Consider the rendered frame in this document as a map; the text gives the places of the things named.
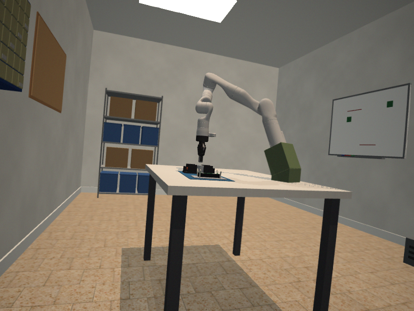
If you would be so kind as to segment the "blue flat mat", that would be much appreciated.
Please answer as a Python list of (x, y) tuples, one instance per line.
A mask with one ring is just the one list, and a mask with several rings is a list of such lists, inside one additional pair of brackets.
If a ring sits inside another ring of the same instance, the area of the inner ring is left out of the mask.
[(218, 170), (216, 170), (217, 173), (215, 173), (215, 168), (213, 168), (213, 166), (203, 164), (202, 166), (204, 166), (203, 172), (201, 172), (201, 169), (200, 171), (198, 171), (197, 165), (186, 163), (186, 166), (183, 166), (183, 171), (178, 172), (180, 172), (190, 180), (235, 182), (234, 180), (221, 176), (222, 171), (220, 171), (220, 174), (218, 174)]

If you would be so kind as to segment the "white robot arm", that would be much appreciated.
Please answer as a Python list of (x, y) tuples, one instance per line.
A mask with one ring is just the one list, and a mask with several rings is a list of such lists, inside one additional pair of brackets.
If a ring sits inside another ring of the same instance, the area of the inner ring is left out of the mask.
[(281, 131), (273, 102), (264, 98), (260, 102), (253, 99), (245, 90), (235, 86), (213, 73), (206, 73), (203, 81), (203, 93), (197, 102), (195, 110), (199, 114), (206, 114), (197, 120), (196, 136), (216, 137), (216, 133), (209, 133), (209, 121), (213, 111), (212, 97), (216, 85), (222, 87), (227, 96), (250, 108), (262, 116), (262, 123), (270, 147), (282, 142), (286, 143), (283, 131)]

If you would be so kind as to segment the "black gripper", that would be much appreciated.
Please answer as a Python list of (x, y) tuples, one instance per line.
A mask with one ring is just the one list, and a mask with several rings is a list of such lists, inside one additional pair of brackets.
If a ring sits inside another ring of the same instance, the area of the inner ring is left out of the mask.
[(203, 135), (196, 135), (196, 141), (199, 142), (198, 147), (197, 147), (197, 152), (198, 152), (198, 162), (202, 163), (203, 162), (203, 156), (205, 155), (205, 151), (206, 151), (206, 145), (205, 142), (209, 141), (209, 137), (208, 136), (203, 136)]

